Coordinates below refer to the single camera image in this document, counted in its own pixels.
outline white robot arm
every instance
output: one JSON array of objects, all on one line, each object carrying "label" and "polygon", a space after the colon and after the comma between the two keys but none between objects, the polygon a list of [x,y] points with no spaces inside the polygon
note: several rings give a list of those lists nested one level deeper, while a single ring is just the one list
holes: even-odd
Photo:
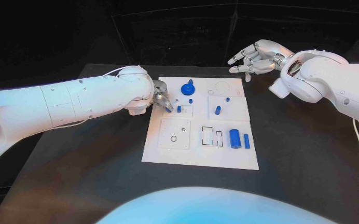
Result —
[{"label": "white robot arm", "polygon": [[316,103],[325,97],[340,113],[359,119],[359,64],[349,64],[343,57],[325,50],[294,53],[268,40],[248,46],[228,64],[239,59],[244,65],[229,68],[229,72],[245,72],[247,81],[251,74],[281,71],[281,77],[270,86],[280,98],[293,93],[303,101]]},{"label": "white robot arm", "polygon": [[0,155],[39,132],[123,108],[130,115],[143,114],[150,104],[173,110],[164,82],[151,80],[140,66],[115,69],[104,76],[0,91]]}]

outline white peg board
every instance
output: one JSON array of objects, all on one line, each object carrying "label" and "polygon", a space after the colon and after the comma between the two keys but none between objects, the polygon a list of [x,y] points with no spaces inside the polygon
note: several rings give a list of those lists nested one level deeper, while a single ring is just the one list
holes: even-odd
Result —
[{"label": "white peg board", "polygon": [[[182,85],[189,79],[195,93],[186,96]],[[242,80],[186,77],[160,77],[159,80],[167,84],[173,111],[167,113],[163,108],[153,108],[143,162],[258,170]],[[231,129],[239,131],[239,149],[231,148]],[[250,136],[250,149],[245,149],[244,134]]]}]

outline white foreground object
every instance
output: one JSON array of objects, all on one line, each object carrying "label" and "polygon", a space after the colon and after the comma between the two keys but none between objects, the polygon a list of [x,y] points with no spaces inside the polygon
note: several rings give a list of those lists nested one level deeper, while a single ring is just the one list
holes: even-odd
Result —
[{"label": "white foreground object", "polygon": [[241,191],[185,187],[157,191],[121,205],[98,224],[333,224],[304,209]]},{"label": "white foreground object", "polygon": [[316,103],[325,97],[340,113],[359,119],[359,64],[349,64],[343,57],[325,50],[293,53],[268,40],[250,45],[228,64],[239,59],[244,65],[229,68],[231,73],[245,72],[250,76],[274,69],[281,71],[270,87],[280,98],[293,93],[303,101]]},{"label": "white foreground object", "polygon": [[[186,96],[180,89],[190,79],[195,93]],[[170,103],[182,106],[182,112],[176,112],[177,107],[172,113],[153,108],[143,162],[258,170],[242,80],[185,77],[159,80],[167,84]],[[239,149],[231,148],[231,129],[239,131]],[[244,134],[250,135],[251,149],[244,148]]]},{"label": "white foreground object", "polygon": [[163,93],[139,66],[128,66],[117,76],[0,91],[0,155],[25,137],[65,124],[123,108],[130,115],[143,114],[150,104],[159,102],[154,96],[164,101]]}]

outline blue knob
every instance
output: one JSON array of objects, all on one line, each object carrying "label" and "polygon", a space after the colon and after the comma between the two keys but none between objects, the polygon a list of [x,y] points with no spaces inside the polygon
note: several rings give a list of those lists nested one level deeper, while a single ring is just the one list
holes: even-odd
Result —
[{"label": "blue knob", "polygon": [[189,80],[189,83],[182,86],[182,94],[192,95],[195,93],[193,80]]},{"label": "blue knob", "polygon": [[239,139],[239,131],[238,131],[238,129],[232,129],[229,131],[229,138],[231,138],[231,147],[234,149],[241,148],[242,146],[241,146],[241,139]]},{"label": "blue knob", "polygon": [[245,134],[245,148],[250,149],[250,137],[248,137],[248,134]]},{"label": "blue knob", "polygon": [[215,114],[219,115],[219,113],[221,113],[221,107],[218,106],[215,109]]}]

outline table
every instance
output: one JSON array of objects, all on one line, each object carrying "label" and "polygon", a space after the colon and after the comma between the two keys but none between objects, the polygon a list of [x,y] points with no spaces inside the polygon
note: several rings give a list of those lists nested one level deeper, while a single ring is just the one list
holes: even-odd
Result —
[{"label": "table", "polygon": [[[88,64],[81,77],[120,65]],[[219,67],[143,66],[159,76],[222,77]],[[339,223],[359,220],[359,148],[352,119],[329,100],[278,99],[278,72],[244,83],[260,170],[143,163],[151,109],[127,110],[48,131],[0,208],[0,223],[94,223],[123,203],[154,191],[206,186],[260,194]]]}]

